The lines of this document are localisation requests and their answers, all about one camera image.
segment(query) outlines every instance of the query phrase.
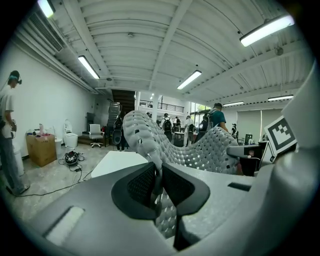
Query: teal shirt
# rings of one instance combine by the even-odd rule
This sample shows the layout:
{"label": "teal shirt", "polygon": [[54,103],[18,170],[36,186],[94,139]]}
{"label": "teal shirt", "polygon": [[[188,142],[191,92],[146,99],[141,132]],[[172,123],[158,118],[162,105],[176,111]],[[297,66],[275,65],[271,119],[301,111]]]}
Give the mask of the teal shirt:
{"label": "teal shirt", "polygon": [[225,115],[219,110],[215,110],[210,114],[210,121],[213,122],[213,127],[220,127],[220,123],[226,123]]}

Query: perforated gray mesh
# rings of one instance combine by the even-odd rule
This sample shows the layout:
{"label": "perforated gray mesh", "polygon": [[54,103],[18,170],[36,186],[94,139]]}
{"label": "perforated gray mesh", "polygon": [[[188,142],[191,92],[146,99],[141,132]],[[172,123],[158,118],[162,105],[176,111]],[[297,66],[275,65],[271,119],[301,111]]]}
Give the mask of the perforated gray mesh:
{"label": "perforated gray mesh", "polygon": [[[236,174],[238,160],[227,155],[236,140],[220,127],[209,130],[197,143],[188,147],[174,146],[160,127],[141,111],[131,111],[123,119],[124,137],[129,146],[154,162],[160,170],[162,163],[174,163],[208,172]],[[166,191],[161,195],[161,214],[155,225],[165,238],[176,232],[177,210]]]}

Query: white trash bin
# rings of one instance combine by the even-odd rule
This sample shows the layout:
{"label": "white trash bin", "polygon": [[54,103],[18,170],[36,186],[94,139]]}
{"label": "white trash bin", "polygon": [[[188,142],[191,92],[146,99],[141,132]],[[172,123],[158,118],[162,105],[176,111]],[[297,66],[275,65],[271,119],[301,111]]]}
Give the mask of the white trash bin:
{"label": "white trash bin", "polygon": [[16,143],[13,143],[13,153],[14,153],[16,165],[18,166],[19,176],[22,176],[25,174],[24,163],[22,162],[20,147]]}
{"label": "white trash bin", "polygon": [[62,147],[61,147],[62,139],[61,138],[55,138],[54,142],[55,142],[56,158],[57,159],[61,159],[62,158],[62,154],[63,154],[63,150],[62,150]]}

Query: floor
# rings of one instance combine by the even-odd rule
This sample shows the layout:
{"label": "floor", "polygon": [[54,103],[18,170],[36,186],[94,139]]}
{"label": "floor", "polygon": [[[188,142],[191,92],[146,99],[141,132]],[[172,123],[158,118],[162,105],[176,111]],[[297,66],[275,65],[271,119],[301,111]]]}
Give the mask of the floor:
{"label": "floor", "polygon": [[[62,149],[63,154],[61,154],[61,157],[65,154],[65,152],[70,151],[70,149],[67,149],[64,146],[62,147]],[[89,172],[91,172],[97,166],[97,164],[109,151],[116,150],[117,147],[112,145],[109,145],[107,147],[102,146],[101,148],[91,148],[90,145],[79,144],[75,151],[77,153],[83,153],[83,156],[85,157],[84,161],[79,162],[82,165],[82,177],[80,181],[82,181],[87,174],[88,176],[85,178],[85,180],[90,179],[91,174]],[[12,211],[18,218],[22,219],[25,222],[28,222],[39,211],[44,209],[47,205],[49,205],[77,185],[59,190],[51,194],[41,194],[52,192],[75,184],[77,183],[81,175],[80,172],[70,171],[67,165],[59,164],[58,160],[55,160],[44,167],[39,167],[30,159],[26,159],[23,161],[23,165],[25,171],[23,179],[28,179],[30,182],[30,188],[25,193],[23,193],[23,195],[40,195],[15,197],[9,194],[5,189],[6,180],[2,171],[0,171],[0,191],[2,192],[2,196],[6,200],[8,207],[12,209]]]}

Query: white chair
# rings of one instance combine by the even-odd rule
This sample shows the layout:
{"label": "white chair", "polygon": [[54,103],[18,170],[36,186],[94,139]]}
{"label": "white chair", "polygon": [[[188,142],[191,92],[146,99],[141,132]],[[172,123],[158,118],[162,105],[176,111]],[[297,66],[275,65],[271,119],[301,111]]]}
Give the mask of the white chair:
{"label": "white chair", "polygon": [[[101,131],[101,129],[100,129],[100,124],[90,123],[90,131],[89,131],[90,139],[93,139],[93,140],[103,139],[104,135],[105,135],[105,133],[103,131]],[[103,143],[96,142],[96,141],[90,143],[91,148],[93,148],[95,145],[97,145],[97,146],[99,146],[99,148],[101,148],[102,144]]]}

